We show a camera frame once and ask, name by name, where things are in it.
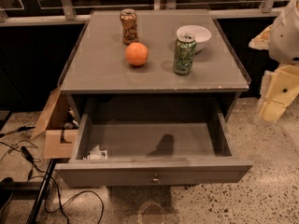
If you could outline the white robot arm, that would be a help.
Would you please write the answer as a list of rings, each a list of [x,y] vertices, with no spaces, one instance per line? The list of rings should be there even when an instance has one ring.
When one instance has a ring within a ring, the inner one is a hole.
[[[264,72],[258,102],[259,120],[276,123],[299,94],[299,0],[291,0],[249,47],[267,50],[278,62],[273,72]]]

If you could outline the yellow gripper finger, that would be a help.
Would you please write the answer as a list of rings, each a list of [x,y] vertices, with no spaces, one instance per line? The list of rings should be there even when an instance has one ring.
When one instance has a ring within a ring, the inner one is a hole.
[[[269,35],[271,26],[266,27],[259,35],[252,38],[249,47],[257,50],[269,49]]]
[[[274,71],[265,71],[260,88],[258,117],[275,123],[299,95],[299,65],[280,64]]]

